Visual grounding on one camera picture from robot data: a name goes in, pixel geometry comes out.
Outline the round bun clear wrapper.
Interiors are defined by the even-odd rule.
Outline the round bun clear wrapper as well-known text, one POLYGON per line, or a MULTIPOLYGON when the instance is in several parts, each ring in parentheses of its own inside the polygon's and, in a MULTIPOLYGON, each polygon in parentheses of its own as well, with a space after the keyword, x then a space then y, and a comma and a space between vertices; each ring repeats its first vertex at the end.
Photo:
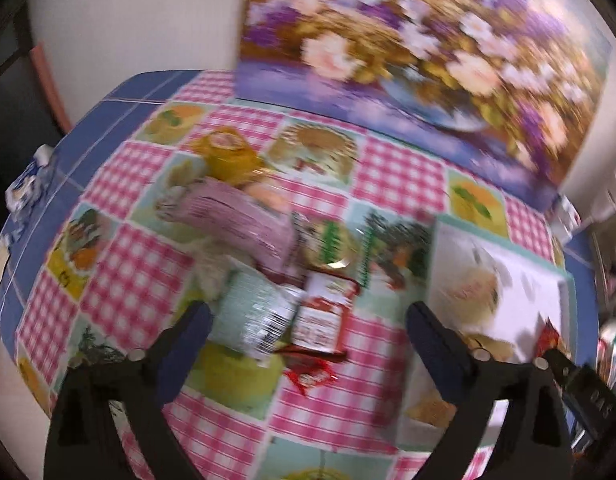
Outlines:
POLYGON ((509 268, 476 242, 450 262, 451 275, 436 288, 439 311, 454 328, 486 330, 494 325, 503 292, 512 286, 509 268))

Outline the pink snack packet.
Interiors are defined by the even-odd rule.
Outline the pink snack packet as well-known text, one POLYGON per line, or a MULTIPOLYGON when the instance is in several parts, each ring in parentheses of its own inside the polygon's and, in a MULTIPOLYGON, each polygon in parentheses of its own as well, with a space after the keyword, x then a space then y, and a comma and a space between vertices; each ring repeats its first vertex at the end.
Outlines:
POLYGON ((242 191, 212 177, 174 186, 156 202, 159 217, 186 224, 240 249, 263 268, 280 273, 297 245, 290 214, 262 207, 242 191))

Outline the red white milk biscuit packet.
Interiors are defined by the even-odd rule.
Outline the red white milk biscuit packet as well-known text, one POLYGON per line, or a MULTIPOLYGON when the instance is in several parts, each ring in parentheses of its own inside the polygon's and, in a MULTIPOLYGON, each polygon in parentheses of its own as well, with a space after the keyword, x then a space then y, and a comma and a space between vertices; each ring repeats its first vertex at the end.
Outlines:
POLYGON ((309 272, 289 343, 275 352, 289 358, 346 361, 345 342, 358 295, 359 284, 351 278, 309 272))

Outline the floral painting canvas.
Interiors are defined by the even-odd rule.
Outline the floral painting canvas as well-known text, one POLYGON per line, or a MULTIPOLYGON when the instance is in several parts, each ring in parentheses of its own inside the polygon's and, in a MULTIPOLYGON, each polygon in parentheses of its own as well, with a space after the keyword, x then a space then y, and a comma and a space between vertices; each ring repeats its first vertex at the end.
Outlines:
POLYGON ((439 155, 547 209, 612 46, 587 0, 245 0, 235 88, 439 155))

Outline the checkered food-print tablecloth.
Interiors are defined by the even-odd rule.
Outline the checkered food-print tablecloth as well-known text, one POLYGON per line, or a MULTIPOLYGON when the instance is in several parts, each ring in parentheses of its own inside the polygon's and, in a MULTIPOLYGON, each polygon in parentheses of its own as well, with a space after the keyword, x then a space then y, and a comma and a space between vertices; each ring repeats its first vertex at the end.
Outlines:
POLYGON ((410 479, 442 431, 405 332, 423 300, 516 362, 577 344, 543 217, 364 127, 136 75, 56 146, 10 248, 0 333, 46 412, 196 300, 216 328, 163 415, 208 479, 410 479))

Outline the red peanut snack packet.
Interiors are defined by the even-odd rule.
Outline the red peanut snack packet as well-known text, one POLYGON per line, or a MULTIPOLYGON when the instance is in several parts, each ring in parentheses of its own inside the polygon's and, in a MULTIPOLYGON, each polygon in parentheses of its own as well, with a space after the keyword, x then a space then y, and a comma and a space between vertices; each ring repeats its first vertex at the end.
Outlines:
POLYGON ((535 346, 535 356, 536 358, 540 358, 546 353, 548 350, 558 349, 561 351, 564 356, 567 356, 568 359, 572 357, 570 354, 570 349, 568 349, 567 344, 565 344, 564 339, 561 334, 558 333, 558 330, 552 324, 552 322, 546 318, 544 320, 543 326, 540 330, 538 340, 535 346))

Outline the small red candy packet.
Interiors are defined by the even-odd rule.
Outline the small red candy packet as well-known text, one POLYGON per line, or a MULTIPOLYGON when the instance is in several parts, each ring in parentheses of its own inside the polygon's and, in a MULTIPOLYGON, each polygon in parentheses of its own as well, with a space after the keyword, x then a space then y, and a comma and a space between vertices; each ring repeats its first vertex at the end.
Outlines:
POLYGON ((302 396, 307 396, 315 388, 330 385, 337 381, 331 364, 324 360, 303 361, 290 366, 285 376, 302 396))

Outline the crumpled blue white wrapper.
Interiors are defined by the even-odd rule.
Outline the crumpled blue white wrapper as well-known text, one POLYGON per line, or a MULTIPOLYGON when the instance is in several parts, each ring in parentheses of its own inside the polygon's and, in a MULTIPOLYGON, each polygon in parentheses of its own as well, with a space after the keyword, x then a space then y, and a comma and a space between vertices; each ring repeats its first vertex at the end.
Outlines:
POLYGON ((55 172, 54 149, 48 144, 39 146, 22 174, 6 188, 6 207, 16 221, 28 214, 42 197, 55 172))

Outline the orange peach snack packet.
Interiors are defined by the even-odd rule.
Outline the orange peach snack packet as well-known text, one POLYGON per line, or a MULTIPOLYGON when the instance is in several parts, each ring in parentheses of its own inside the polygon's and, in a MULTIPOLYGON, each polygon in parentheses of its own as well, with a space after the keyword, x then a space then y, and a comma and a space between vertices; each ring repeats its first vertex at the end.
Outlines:
POLYGON ((257 200, 262 207, 278 214, 290 214, 293 208, 286 192, 274 180, 250 181, 242 186, 242 191, 257 200))

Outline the pale green barcode packet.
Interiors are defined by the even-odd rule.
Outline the pale green barcode packet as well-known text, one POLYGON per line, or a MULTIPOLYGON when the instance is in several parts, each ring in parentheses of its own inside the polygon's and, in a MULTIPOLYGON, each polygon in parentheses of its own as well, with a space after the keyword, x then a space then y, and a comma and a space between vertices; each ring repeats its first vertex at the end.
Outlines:
POLYGON ((259 363, 267 362, 291 326, 305 291, 292 284, 275 284, 238 260, 232 260, 232 266, 208 339, 259 363))

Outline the cream text snack packet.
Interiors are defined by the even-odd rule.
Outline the cream text snack packet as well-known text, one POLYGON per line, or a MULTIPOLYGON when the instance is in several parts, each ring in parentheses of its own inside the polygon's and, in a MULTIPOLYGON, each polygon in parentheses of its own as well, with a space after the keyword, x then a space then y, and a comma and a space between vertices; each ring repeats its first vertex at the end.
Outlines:
POLYGON ((186 254, 193 258, 197 285, 208 301, 216 300, 222 295, 233 269, 232 260, 238 260, 246 266, 253 264, 250 255, 212 237, 192 240, 184 249, 186 254))

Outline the yellow jelly packet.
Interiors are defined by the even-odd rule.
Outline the yellow jelly packet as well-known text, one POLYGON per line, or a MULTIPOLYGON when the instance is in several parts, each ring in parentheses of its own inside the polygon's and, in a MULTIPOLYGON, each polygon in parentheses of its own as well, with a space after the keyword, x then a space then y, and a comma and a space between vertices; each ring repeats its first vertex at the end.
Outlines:
POLYGON ((239 186, 268 177, 271 170, 234 128, 221 127, 187 143, 204 159, 208 177, 239 186))

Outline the blue quilted cloth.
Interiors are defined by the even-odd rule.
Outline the blue quilted cloth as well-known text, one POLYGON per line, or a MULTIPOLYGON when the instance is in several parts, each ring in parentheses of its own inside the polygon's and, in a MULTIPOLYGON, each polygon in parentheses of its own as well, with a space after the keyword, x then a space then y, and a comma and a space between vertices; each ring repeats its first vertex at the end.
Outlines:
POLYGON ((8 246, 0 285, 0 339, 9 356, 16 354, 15 332, 36 274, 87 183, 158 106, 198 74, 159 70, 135 75, 108 93, 58 143, 47 188, 19 237, 8 246))

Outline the round cookie green wrapper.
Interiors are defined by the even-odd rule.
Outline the round cookie green wrapper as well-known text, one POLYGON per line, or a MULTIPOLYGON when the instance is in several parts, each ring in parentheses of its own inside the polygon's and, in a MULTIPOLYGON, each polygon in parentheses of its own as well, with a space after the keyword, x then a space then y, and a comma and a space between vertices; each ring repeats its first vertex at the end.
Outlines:
POLYGON ((302 259, 310 270, 349 278, 366 288, 364 236, 336 219, 294 214, 302 259))

